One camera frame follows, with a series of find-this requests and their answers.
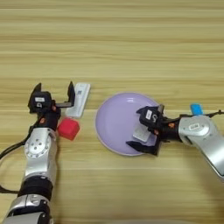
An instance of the red block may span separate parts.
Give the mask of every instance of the red block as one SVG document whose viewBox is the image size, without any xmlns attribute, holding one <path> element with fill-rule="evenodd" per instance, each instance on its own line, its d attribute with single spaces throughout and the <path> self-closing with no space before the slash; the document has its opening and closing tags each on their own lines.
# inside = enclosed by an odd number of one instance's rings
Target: red block
<svg viewBox="0 0 224 224">
<path fill-rule="evenodd" d="M 59 135 L 71 141 L 74 140 L 79 130 L 80 130 L 79 123 L 70 118 L 63 119 L 58 127 Z"/>
</svg>

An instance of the blue cap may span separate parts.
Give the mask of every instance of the blue cap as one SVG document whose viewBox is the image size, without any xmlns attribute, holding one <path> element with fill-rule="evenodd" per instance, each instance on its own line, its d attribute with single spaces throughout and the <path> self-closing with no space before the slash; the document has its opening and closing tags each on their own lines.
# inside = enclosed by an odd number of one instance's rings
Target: blue cap
<svg viewBox="0 0 224 224">
<path fill-rule="evenodd" d="M 202 109 L 202 106 L 198 103 L 193 103 L 191 105 L 191 110 L 192 110 L 192 114 L 194 116 L 201 116 L 203 115 L 203 109 Z"/>
</svg>

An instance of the white object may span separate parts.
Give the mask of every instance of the white object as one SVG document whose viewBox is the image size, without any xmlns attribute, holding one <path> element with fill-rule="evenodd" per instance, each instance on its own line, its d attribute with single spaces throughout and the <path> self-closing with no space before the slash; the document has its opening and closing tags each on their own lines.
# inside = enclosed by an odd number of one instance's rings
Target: white object
<svg viewBox="0 0 224 224">
<path fill-rule="evenodd" d="M 78 82 L 74 87 L 75 99 L 74 105 L 71 108 L 66 109 L 66 116 L 73 118 L 80 118 L 85 108 L 88 94 L 90 90 L 90 84 Z"/>
<path fill-rule="evenodd" d="M 134 131 L 133 137 L 146 143 L 150 137 L 151 133 L 148 131 L 148 128 L 141 123 L 139 123 Z"/>
</svg>

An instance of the blue object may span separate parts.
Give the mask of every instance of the blue object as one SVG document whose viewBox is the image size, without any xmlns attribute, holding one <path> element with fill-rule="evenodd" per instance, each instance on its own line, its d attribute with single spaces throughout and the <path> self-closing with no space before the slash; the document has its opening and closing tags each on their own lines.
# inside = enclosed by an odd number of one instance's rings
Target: blue object
<svg viewBox="0 0 224 224">
<path fill-rule="evenodd" d="M 191 110 L 192 110 L 192 114 L 194 116 L 201 116 L 201 115 L 203 115 L 203 109 L 202 109 L 201 105 L 198 104 L 198 103 L 193 103 L 191 105 Z"/>
</svg>

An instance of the lavender plate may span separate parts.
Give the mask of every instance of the lavender plate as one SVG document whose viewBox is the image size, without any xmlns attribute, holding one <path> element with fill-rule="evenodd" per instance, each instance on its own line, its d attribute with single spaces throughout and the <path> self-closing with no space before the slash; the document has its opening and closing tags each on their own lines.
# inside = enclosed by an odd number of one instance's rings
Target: lavender plate
<svg viewBox="0 0 224 224">
<path fill-rule="evenodd" d="M 124 156 L 138 156 L 143 153 L 132 149 L 127 141 L 136 141 L 133 132 L 139 123 L 137 110 L 145 106 L 157 106 L 152 99 L 142 94 L 116 94 L 107 99 L 98 109 L 95 128 L 98 138 L 108 149 Z M 147 145 L 156 141 L 150 135 Z"/>
</svg>

